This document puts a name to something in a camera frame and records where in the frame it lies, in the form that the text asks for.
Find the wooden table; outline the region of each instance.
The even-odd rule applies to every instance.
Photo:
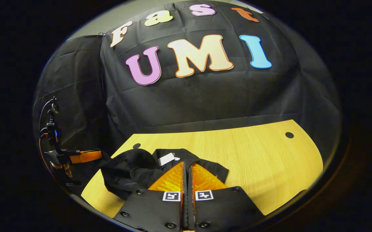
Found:
[[[288,138],[286,132],[294,137]],[[226,186],[241,186],[264,215],[309,188],[323,170],[316,145],[293,120],[227,130],[134,134],[112,157],[137,143],[150,153],[185,148],[203,160],[220,163],[229,169]],[[107,191],[100,171],[82,197],[111,218],[124,204]]]

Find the screw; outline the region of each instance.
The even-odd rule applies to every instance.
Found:
[[[176,224],[175,223],[166,223],[166,227],[169,228],[169,229],[173,229],[173,228],[176,228]]]
[[[208,223],[208,222],[202,222],[202,223],[199,224],[200,228],[207,228],[209,226],[210,226],[210,223]]]

